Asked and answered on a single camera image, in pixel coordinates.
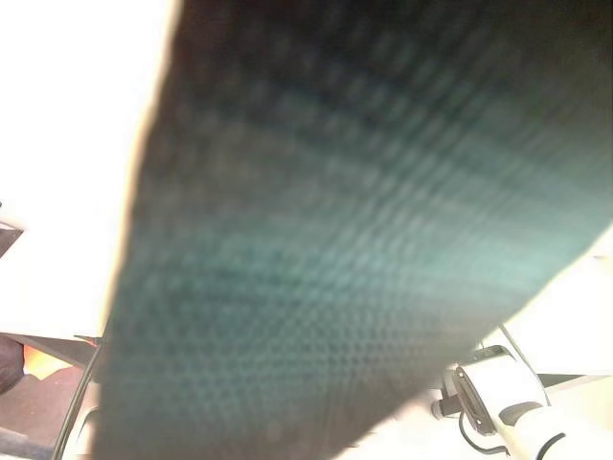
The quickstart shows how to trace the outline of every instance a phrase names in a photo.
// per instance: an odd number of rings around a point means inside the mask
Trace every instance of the orange object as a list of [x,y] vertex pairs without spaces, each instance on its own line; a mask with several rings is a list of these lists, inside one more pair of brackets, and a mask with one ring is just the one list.
[[72,367],[66,361],[47,355],[29,345],[23,347],[24,366],[23,372],[35,376],[39,380],[45,380],[60,369]]

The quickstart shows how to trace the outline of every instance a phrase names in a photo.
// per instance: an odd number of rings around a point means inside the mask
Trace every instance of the black cable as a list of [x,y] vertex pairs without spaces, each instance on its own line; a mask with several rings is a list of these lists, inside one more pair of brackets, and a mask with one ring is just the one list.
[[460,412],[458,425],[460,426],[460,433],[462,433],[462,437],[464,438],[464,440],[468,443],[469,446],[477,450],[479,453],[483,453],[484,455],[493,455],[494,453],[506,453],[507,455],[509,455],[509,451],[504,446],[496,446],[495,448],[481,448],[475,443],[473,443],[464,431],[464,411]]
[[[505,328],[505,325],[499,324],[498,329],[500,329],[502,334],[505,335],[505,337],[507,338],[511,346],[515,349],[515,352],[517,353],[517,355],[521,358],[522,361],[524,361],[524,364],[528,366],[528,369],[530,369],[530,371],[533,373],[534,378],[540,382],[538,375],[536,374],[536,372],[534,371],[533,367],[530,365],[530,362],[528,362],[524,354],[521,353],[521,349],[519,348],[519,345],[517,345],[515,340],[513,340],[513,337],[511,337],[511,334],[509,333],[509,331],[507,331],[507,328]],[[543,393],[545,395],[545,401],[547,402],[547,405],[552,405],[551,401],[549,401],[549,396],[547,395],[547,392],[545,391],[545,387],[542,385],[542,382],[541,382],[541,387],[543,388]]]
[[68,442],[68,437],[70,436],[70,432],[75,424],[75,420],[79,415],[79,409],[83,402],[83,397],[85,396],[85,390],[87,389],[87,384],[89,383],[90,377],[92,375],[92,370],[94,368],[94,362],[96,362],[96,357],[98,357],[98,353],[100,352],[100,348],[102,345],[96,348],[94,355],[92,356],[89,364],[83,371],[83,375],[80,378],[79,386],[77,387],[77,391],[73,396],[73,399],[70,401],[70,406],[68,407],[68,412],[66,413],[66,417],[64,418],[64,423],[61,426],[61,430],[59,431],[59,435],[57,436],[56,446],[54,447],[54,453],[51,456],[51,460],[60,460],[64,449],[66,449],[66,443]]

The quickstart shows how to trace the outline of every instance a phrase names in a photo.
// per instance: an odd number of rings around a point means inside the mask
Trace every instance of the white surface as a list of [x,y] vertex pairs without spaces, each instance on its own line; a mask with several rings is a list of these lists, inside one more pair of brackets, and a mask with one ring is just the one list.
[[99,335],[173,0],[0,4],[0,332]]
[[[613,227],[507,322],[537,373],[613,375],[612,256]],[[499,331],[484,343],[509,348]]]
[[[552,404],[570,421],[569,429],[606,430],[613,433],[613,378],[583,379],[573,384],[562,383],[548,389]],[[439,398],[431,391],[409,402],[397,414],[375,426],[368,436],[348,448],[336,460],[503,460],[504,453],[484,457],[466,444],[458,430],[458,420],[436,420],[430,414],[430,403]],[[488,438],[472,431],[465,422],[466,432],[473,442],[491,448],[501,444],[497,435]]]

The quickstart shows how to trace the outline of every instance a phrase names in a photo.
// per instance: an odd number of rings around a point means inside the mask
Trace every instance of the dark green fabric strap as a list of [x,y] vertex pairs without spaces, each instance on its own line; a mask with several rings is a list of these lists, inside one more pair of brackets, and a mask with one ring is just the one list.
[[95,458],[329,459],[524,306],[610,220],[609,19],[186,1]]

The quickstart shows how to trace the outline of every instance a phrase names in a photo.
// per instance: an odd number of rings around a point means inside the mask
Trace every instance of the textured fabric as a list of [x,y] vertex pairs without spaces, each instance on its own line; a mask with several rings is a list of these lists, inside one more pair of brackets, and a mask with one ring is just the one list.
[[610,6],[574,3],[187,1],[96,458],[329,459],[586,249]]

